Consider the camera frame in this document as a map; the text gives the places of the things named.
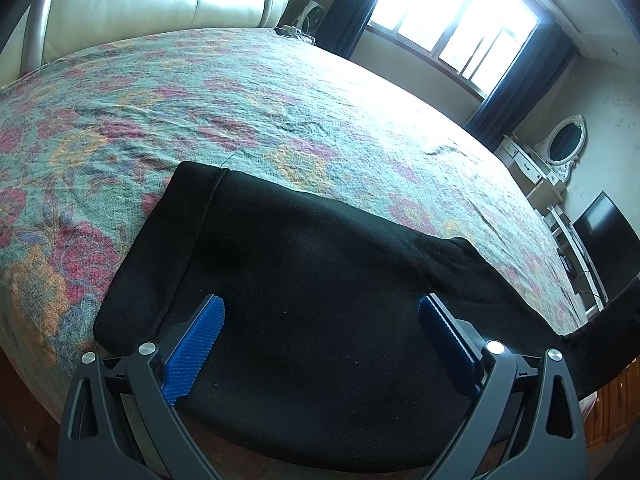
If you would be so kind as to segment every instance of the tv screen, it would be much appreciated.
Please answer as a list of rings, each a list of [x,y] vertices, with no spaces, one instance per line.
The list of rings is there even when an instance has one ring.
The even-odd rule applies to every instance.
[[[640,272],[640,238],[604,191],[574,222],[607,297]]]

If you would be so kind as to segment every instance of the folded black clothing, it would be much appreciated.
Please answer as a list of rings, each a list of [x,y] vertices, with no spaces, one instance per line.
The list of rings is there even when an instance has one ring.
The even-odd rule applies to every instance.
[[[181,409],[280,460],[401,470],[432,463],[468,407],[418,324],[430,292],[514,352],[560,349],[579,398],[640,353],[636,304],[559,336],[462,238],[192,162],[136,237],[94,335],[130,354],[217,294],[225,325]]]

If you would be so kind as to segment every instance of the bed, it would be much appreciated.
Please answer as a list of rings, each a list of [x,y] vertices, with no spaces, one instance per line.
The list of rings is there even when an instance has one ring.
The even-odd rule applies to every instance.
[[[424,102],[272,29],[118,41],[0,91],[0,345],[57,420],[79,356],[100,351],[110,281],[182,160],[465,237],[558,333],[586,322],[506,168]],[[284,467],[254,459],[266,469],[236,474]]]

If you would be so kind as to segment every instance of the blue gripper pad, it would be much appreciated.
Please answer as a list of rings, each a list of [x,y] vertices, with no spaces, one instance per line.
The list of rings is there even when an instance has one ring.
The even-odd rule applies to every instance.
[[[225,304],[221,298],[209,296],[164,364],[162,394],[170,406],[191,390],[224,323]]]
[[[420,300],[418,319],[458,393],[476,399],[481,393],[482,363],[456,319],[434,294]]]

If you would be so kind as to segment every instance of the window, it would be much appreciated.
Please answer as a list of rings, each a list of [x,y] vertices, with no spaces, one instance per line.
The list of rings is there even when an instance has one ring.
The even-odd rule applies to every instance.
[[[486,97],[537,22],[521,0],[378,0],[369,25]]]

